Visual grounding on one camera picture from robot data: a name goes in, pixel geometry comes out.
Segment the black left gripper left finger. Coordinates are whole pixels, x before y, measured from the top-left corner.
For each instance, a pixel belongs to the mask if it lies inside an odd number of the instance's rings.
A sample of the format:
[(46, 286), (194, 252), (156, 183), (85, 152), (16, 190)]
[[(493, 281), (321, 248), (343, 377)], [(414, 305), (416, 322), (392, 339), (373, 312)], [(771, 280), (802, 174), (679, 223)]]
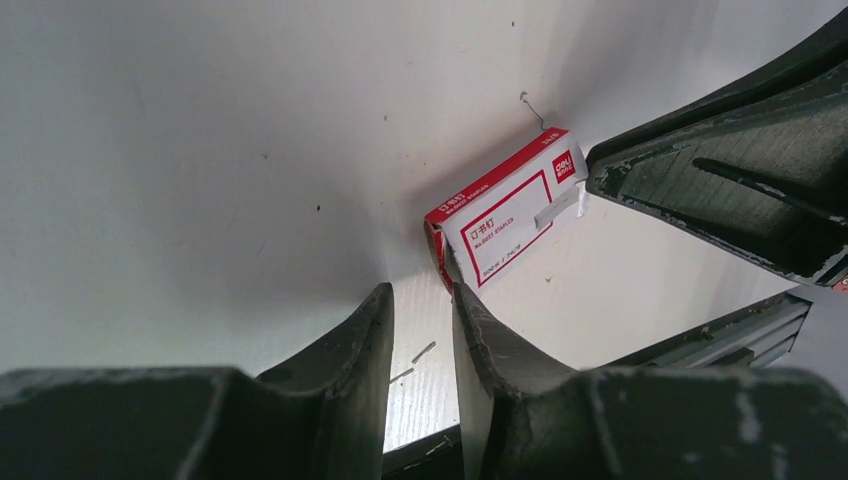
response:
[(5, 479), (377, 479), (394, 295), (250, 376), (232, 367), (39, 368), (1, 377)]

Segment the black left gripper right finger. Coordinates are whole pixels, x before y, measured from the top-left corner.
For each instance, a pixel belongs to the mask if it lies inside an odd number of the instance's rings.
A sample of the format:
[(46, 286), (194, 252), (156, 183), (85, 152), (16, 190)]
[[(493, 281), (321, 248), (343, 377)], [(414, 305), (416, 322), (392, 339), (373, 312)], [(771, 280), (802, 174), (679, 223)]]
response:
[(843, 479), (847, 406), (797, 369), (578, 371), (452, 288), (469, 479)]

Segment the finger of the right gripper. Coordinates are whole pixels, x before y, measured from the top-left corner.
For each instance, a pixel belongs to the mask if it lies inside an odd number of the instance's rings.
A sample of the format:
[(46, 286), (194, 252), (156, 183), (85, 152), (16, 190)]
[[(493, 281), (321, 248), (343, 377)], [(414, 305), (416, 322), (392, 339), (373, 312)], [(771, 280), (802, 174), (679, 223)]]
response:
[(847, 283), (847, 16), (594, 146), (587, 190), (787, 280)]

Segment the red white staple box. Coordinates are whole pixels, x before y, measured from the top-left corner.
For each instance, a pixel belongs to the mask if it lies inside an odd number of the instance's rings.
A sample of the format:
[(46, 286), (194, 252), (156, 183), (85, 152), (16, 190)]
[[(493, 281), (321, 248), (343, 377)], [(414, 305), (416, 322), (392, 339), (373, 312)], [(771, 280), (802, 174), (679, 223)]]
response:
[(548, 233), (587, 210), (588, 167), (574, 134), (551, 127), (424, 216), (437, 274), (479, 293)]

